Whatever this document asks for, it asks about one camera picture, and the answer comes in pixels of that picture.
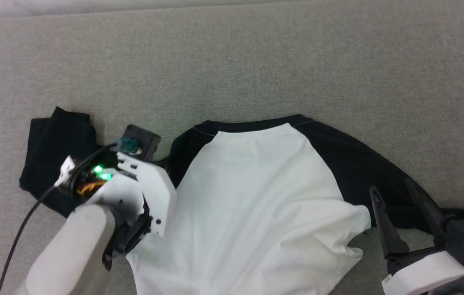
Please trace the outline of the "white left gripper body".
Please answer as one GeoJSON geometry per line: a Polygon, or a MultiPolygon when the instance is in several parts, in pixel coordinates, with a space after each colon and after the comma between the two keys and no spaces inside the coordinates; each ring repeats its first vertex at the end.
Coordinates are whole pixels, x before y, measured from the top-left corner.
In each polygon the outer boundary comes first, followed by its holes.
{"type": "Polygon", "coordinates": [[[151,231],[163,237],[175,211],[177,192],[167,172],[153,163],[142,162],[118,152],[118,168],[135,176],[152,217],[151,231]]]}

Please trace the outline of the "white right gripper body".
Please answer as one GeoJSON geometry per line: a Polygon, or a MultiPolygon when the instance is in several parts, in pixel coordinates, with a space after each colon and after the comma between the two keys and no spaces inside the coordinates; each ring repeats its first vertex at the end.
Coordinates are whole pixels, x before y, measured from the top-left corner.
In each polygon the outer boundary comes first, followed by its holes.
{"type": "Polygon", "coordinates": [[[464,266],[442,251],[388,275],[382,280],[386,295],[421,295],[464,276],[464,266]]]}

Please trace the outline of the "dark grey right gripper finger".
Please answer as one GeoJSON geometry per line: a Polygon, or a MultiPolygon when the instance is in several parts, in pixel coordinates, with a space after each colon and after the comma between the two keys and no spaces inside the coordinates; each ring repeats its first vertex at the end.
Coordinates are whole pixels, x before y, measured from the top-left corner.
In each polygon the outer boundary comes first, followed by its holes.
{"type": "Polygon", "coordinates": [[[447,226],[453,215],[444,215],[436,202],[413,179],[405,179],[410,198],[421,209],[434,237],[435,247],[447,247],[447,226]]]}
{"type": "Polygon", "coordinates": [[[409,246],[404,242],[388,217],[387,206],[376,186],[369,189],[371,204],[379,231],[380,244],[385,259],[408,254],[409,246]]]}

